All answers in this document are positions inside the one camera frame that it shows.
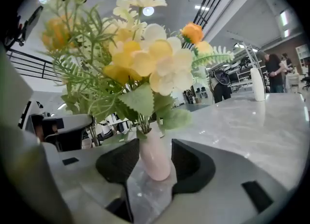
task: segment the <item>white cylinder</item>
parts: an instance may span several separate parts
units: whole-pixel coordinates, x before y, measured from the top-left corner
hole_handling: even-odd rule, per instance
[[[264,84],[263,79],[261,77],[260,72],[257,68],[252,68],[250,70],[252,82],[253,82],[253,91],[255,100],[260,102],[265,100],[265,91],[264,91]]]

